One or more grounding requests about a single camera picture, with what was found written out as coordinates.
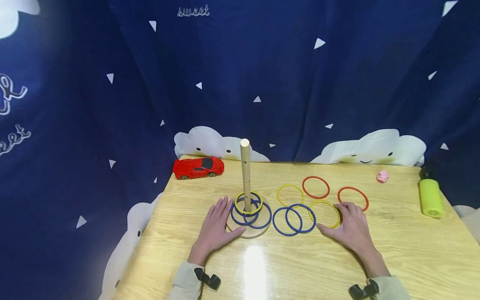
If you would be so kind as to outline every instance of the toy car window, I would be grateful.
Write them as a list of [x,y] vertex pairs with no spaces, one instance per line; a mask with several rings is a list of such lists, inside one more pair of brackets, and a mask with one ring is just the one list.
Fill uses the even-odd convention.
[[213,160],[211,158],[202,158],[202,167],[211,169],[213,167]]

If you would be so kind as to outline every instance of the yellow bottle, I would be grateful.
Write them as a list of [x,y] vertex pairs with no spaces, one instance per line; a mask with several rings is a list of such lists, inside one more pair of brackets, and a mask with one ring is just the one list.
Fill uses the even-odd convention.
[[438,182],[429,178],[429,174],[424,168],[420,172],[420,177],[422,178],[419,182],[422,213],[432,218],[444,217],[442,193],[440,192]]

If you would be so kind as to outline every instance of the pink toy pig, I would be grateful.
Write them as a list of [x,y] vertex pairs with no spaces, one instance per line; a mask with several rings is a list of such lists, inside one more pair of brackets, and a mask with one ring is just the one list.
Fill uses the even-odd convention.
[[388,181],[388,178],[389,178],[389,177],[388,177],[388,173],[387,173],[387,171],[385,171],[385,170],[381,170],[381,171],[378,172],[378,174],[377,174],[377,181],[378,181],[379,183],[385,183],[385,182],[387,182],[387,181]]

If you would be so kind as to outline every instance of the wooden table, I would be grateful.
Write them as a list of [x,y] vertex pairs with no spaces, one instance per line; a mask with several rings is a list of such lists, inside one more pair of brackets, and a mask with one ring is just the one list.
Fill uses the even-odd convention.
[[[224,162],[225,173],[216,178],[176,180],[172,175],[114,299],[167,297],[209,207],[225,194],[232,197],[242,192],[240,162]],[[386,184],[375,180],[382,168],[390,174]],[[403,166],[252,163],[251,181],[252,189],[274,210],[280,207],[276,191],[281,185],[301,188],[310,175],[328,181],[331,192],[326,200],[331,203],[337,202],[340,188],[359,188],[370,199],[366,215],[373,241],[390,272],[399,276],[413,299],[480,299],[480,247],[446,200],[445,218],[421,214],[418,172],[417,167]],[[306,187],[314,195],[326,191],[315,179],[308,180]],[[294,188],[283,189],[281,197],[285,203],[300,201]],[[306,204],[314,200],[305,195]],[[343,191],[342,200],[364,205],[363,198],[353,191]],[[306,210],[298,211],[307,228],[311,221]],[[327,205],[315,205],[314,212],[326,225],[336,220]],[[278,213],[276,221],[288,231],[284,215]],[[270,226],[258,238],[238,239],[215,252],[206,269],[210,275],[217,274],[222,284],[216,292],[205,286],[204,300],[350,299],[348,288],[365,282],[356,258],[317,229],[285,237]]]

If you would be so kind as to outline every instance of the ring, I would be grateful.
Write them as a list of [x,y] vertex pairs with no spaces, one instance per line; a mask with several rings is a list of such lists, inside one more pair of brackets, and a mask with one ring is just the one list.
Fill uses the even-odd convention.
[[[296,229],[295,227],[293,227],[293,226],[290,224],[290,222],[288,221],[287,215],[288,215],[288,212],[289,212],[290,210],[293,210],[293,207],[295,207],[295,206],[305,207],[305,208],[308,210],[310,216],[313,216],[313,219],[312,219],[313,225],[312,225],[311,228],[309,228],[309,229],[307,229],[307,230],[301,230],[301,227],[300,227],[300,229]],[[298,233],[307,233],[307,232],[310,232],[310,231],[312,231],[312,230],[315,228],[315,225],[317,224],[317,218],[315,217],[315,213],[313,212],[313,210],[312,210],[311,208],[309,208],[309,207],[306,206],[305,204],[292,204],[292,205],[290,205],[290,206],[287,208],[287,212],[285,213],[285,220],[287,221],[288,226],[289,226],[293,231],[298,232]]]
[[367,196],[362,191],[360,191],[359,189],[352,188],[351,186],[346,186],[346,187],[343,187],[340,190],[338,190],[338,193],[336,194],[336,196],[338,198],[338,202],[342,203],[342,200],[340,199],[340,192],[343,191],[343,190],[354,190],[354,191],[359,192],[365,198],[365,201],[367,202],[367,205],[365,206],[365,208],[362,209],[362,211],[364,212],[368,209],[368,206],[370,205],[370,202],[368,201]]
[[[307,181],[310,178],[317,178],[317,179],[320,179],[321,181],[323,181],[327,185],[327,193],[325,195],[323,195],[322,197],[317,197],[317,196],[310,195],[310,193],[308,193],[307,190],[305,189],[305,181]],[[315,198],[315,199],[323,199],[326,196],[328,196],[328,194],[330,193],[330,186],[328,185],[328,183],[323,178],[320,178],[320,177],[317,177],[317,176],[309,176],[309,177],[305,178],[303,180],[302,184],[301,184],[301,187],[303,188],[303,191],[307,195],[309,195],[310,197]]]
[[296,185],[293,185],[293,184],[285,184],[285,185],[282,185],[277,191],[276,191],[276,198],[278,199],[278,202],[280,202],[280,204],[282,204],[284,207],[287,207],[287,205],[285,205],[285,203],[282,202],[282,200],[280,200],[280,191],[287,187],[287,186],[291,186],[291,187],[294,187],[296,188],[297,190],[300,191],[300,194],[301,194],[301,204],[303,204],[305,202],[305,195],[303,194],[303,192],[301,191],[301,189],[296,186]]
[[[256,207],[258,207],[257,202],[259,202],[259,201],[253,200],[252,202],[253,202],[253,204],[255,204]],[[232,208],[230,209],[230,216],[232,217],[232,220],[233,220],[235,223],[237,223],[238,225],[242,225],[242,226],[250,225],[251,223],[255,222],[255,221],[258,219],[258,214],[256,214],[255,217],[254,217],[252,220],[247,221],[247,219],[245,218],[245,215],[240,214],[240,215],[243,216],[243,218],[245,219],[245,223],[242,223],[242,222],[240,222],[240,221],[237,221],[237,220],[233,217],[233,208],[234,208],[234,206],[232,205]]]
[[336,212],[337,220],[336,220],[335,225],[333,225],[333,226],[331,226],[331,227],[327,226],[327,228],[334,229],[335,227],[337,227],[338,225],[340,225],[340,213],[338,212],[338,209],[337,209],[335,206],[333,206],[333,204],[331,204],[331,203],[328,202],[328,201],[318,200],[318,201],[315,201],[315,202],[313,202],[312,204],[310,204],[310,208],[312,208],[312,207],[313,207],[315,204],[317,204],[317,203],[327,204],[327,205],[329,205],[330,207],[332,207],[333,210],[335,210],[335,212]]
[[[257,202],[259,202],[259,201],[253,200],[252,202],[255,204],[255,206],[257,206],[257,205],[258,205]],[[270,206],[269,206],[267,203],[265,203],[265,206],[268,208],[268,211],[270,212],[270,218],[269,218],[268,221],[265,223],[265,225],[262,225],[262,226],[254,226],[254,225],[252,225],[252,223],[255,222],[255,220],[258,218],[258,213],[257,213],[257,214],[255,215],[255,218],[253,218],[253,220],[252,220],[251,222],[247,221],[247,217],[246,217],[245,215],[243,216],[243,219],[245,220],[245,222],[248,223],[248,224],[247,224],[248,226],[252,227],[253,229],[262,229],[262,228],[267,227],[268,224],[270,224],[270,221],[272,221],[272,209],[270,209]]]
[[238,196],[235,198],[235,201],[233,202],[233,203],[235,204],[235,210],[236,210],[237,213],[239,213],[240,215],[243,215],[243,214],[245,214],[245,215],[253,215],[253,214],[255,214],[255,213],[258,213],[258,212],[262,209],[262,206],[264,205],[264,200],[263,200],[262,197],[260,197],[258,194],[254,193],[254,192],[250,192],[250,194],[257,196],[258,200],[260,201],[260,206],[257,207],[257,209],[255,209],[255,210],[252,211],[252,212],[246,212],[246,211],[244,211],[244,210],[239,209],[239,206],[238,206],[237,201],[238,201],[238,199],[240,198],[240,196],[243,195],[243,193],[240,193],[240,194],[238,194]]
[[[287,236],[287,237],[293,237],[294,235],[297,235],[297,234],[298,234],[297,231],[295,231],[294,233],[285,233],[285,232],[280,231],[280,229],[278,229],[278,227],[277,227],[276,224],[275,224],[275,215],[276,215],[279,211],[281,211],[281,210],[283,210],[283,209],[288,209],[288,207],[281,207],[281,208],[277,209],[277,210],[273,213],[273,217],[272,217],[273,227],[275,227],[275,229],[278,231],[278,233],[283,234],[284,236]],[[293,208],[291,208],[291,210],[293,210],[293,212],[295,212],[295,213],[297,214],[297,216],[299,217],[299,219],[300,219],[300,229],[301,229],[301,227],[303,226],[303,221],[302,221],[302,219],[301,219],[300,214],[299,214],[295,209],[293,209]]]

